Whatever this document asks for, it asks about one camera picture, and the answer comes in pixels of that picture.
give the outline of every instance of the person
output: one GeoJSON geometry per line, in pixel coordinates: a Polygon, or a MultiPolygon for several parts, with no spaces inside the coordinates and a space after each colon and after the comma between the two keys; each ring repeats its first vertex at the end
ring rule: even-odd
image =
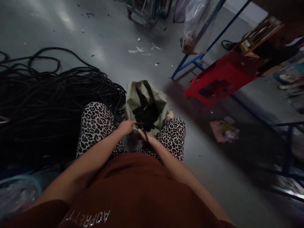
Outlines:
{"type": "Polygon", "coordinates": [[[147,133],[149,148],[127,153],[121,139],[135,123],[123,121],[115,129],[105,105],[88,104],[77,159],[1,227],[235,227],[182,163],[184,121],[167,117],[159,133],[147,133]]]}

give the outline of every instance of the hand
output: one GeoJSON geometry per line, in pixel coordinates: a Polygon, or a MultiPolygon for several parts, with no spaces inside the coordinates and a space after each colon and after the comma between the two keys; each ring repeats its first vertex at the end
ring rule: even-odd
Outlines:
{"type": "MultiPolygon", "coordinates": [[[[145,133],[141,129],[138,129],[138,133],[142,137],[142,144],[144,144],[144,142],[147,141],[145,133]]],[[[147,133],[147,136],[148,136],[148,139],[149,139],[149,143],[150,143],[151,146],[154,145],[156,142],[158,142],[158,140],[156,138],[154,138],[154,136],[152,135],[151,132],[146,132],[146,133],[147,133]]]]}
{"type": "Polygon", "coordinates": [[[130,134],[133,130],[136,121],[126,120],[119,124],[117,130],[122,133],[123,136],[130,134]]]}

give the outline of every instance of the blue metal rack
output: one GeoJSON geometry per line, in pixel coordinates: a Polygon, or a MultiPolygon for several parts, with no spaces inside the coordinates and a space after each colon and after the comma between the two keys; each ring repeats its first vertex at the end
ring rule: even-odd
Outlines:
{"type": "MultiPolygon", "coordinates": [[[[222,0],[219,4],[220,4],[220,8],[223,6],[223,4],[225,3],[226,0],[222,0]]],[[[228,25],[223,29],[223,31],[217,36],[217,38],[212,42],[212,44],[208,47],[207,52],[213,47],[213,45],[221,38],[221,36],[225,33],[225,31],[231,26],[231,24],[237,19],[237,17],[243,12],[243,10],[247,7],[247,5],[251,2],[251,0],[248,0],[244,6],[239,10],[239,12],[232,18],[232,20],[228,23],[228,25]]],[[[202,59],[205,56],[205,54],[201,54],[197,57],[195,57],[194,59],[190,60],[189,62],[187,62],[186,64],[185,61],[187,60],[187,58],[189,57],[189,55],[185,55],[184,58],[181,60],[180,64],[178,65],[178,67],[176,68],[175,72],[173,73],[171,79],[174,79],[174,77],[176,76],[176,74],[181,71],[182,69],[184,69],[185,67],[189,66],[190,64],[194,64],[195,66],[197,66],[199,69],[201,69],[202,71],[205,70],[204,67],[202,67],[197,60],[198,59],[202,59]]],[[[256,115],[250,108],[248,108],[244,103],[242,103],[237,97],[235,97],[233,94],[230,95],[235,101],[237,101],[243,108],[245,108],[255,119],[257,119],[262,125],[264,125],[266,128],[268,128],[269,130],[271,130],[274,134],[276,134],[278,137],[280,137],[280,139],[282,139],[281,135],[279,135],[279,133],[277,131],[275,131],[273,129],[272,126],[270,126],[268,123],[266,123],[263,119],[261,119],[258,115],[256,115]]],[[[271,169],[266,169],[266,171],[272,173],[272,174],[276,174],[276,175],[280,175],[280,176],[284,176],[284,177],[289,177],[289,178],[293,178],[295,180],[301,180],[304,181],[304,177],[302,176],[298,176],[298,175],[294,175],[294,174],[290,174],[289,170],[290,170],[290,166],[291,166],[291,161],[293,158],[292,155],[292,134],[293,134],[293,128],[296,125],[302,125],[304,124],[304,122],[295,122],[295,123],[282,123],[282,124],[275,124],[274,126],[288,126],[288,130],[287,130],[287,140],[285,142],[286,145],[286,149],[285,149],[285,157],[284,157],[284,164],[283,164],[283,168],[282,171],[275,171],[275,170],[271,170],[271,169]]]]}

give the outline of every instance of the leopard print pants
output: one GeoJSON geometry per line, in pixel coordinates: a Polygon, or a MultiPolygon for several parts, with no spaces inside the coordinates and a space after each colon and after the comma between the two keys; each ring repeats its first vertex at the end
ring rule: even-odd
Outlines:
{"type": "MultiPolygon", "coordinates": [[[[107,106],[99,102],[89,103],[81,117],[76,158],[80,157],[103,138],[106,138],[114,130],[114,116],[107,106]]],[[[183,161],[185,135],[185,122],[180,118],[172,118],[164,122],[161,131],[155,135],[155,138],[177,159],[183,161]]],[[[152,148],[142,147],[138,152],[159,159],[152,148]]],[[[120,140],[109,159],[126,153],[124,144],[120,140]]]]}

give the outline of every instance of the knee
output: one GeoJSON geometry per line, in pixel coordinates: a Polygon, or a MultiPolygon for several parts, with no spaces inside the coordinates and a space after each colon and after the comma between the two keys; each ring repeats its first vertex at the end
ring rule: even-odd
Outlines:
{"type": "Polygon", "coordinates": [[[91,102],[88,103],[85,107],[85,109],[89,109],[89,108],[106,108],[107,106],[100,103],[100,102],[91,102]]]}
{"type": "Polygon", "coordinates": [[[174,118],[169,119],[169,121],[170,121],[171,123],[175,123],[175,124],[177,124],[177,125],[179,125],[179,126],[181,126],[181,127],[183,127],[183,128],[186,127],[186,124],[185,124],[185,122],[183,121],[182,118],[174,117],[174,118]]]}
{"type": "Polygon", "coordinates": [[[88,103],[83,111],[83,115],[91,114],[91,115],[99,115],[110,112],[108,107],[100,102],[91,102],[88,103]]]}

